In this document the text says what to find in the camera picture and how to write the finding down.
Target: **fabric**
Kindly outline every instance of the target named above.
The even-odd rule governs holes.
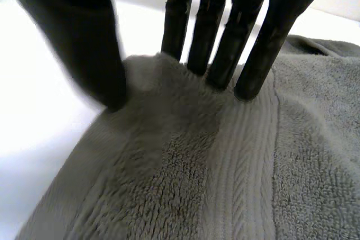
[[[249,103],[166,55],[125,65],[128,104],[94,121],[17,239],[360,238],[359,47],[289,37]]]

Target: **gray towel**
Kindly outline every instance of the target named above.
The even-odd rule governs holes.
[[[17,239],[360,239],[359,47],[289,37],[249,103],[166,55],[125,65],[129,103]]]

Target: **towel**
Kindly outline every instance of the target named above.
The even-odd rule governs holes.
[[[258,97],[125,61],[17,239],[360,239],[360,47],[288,37]]]

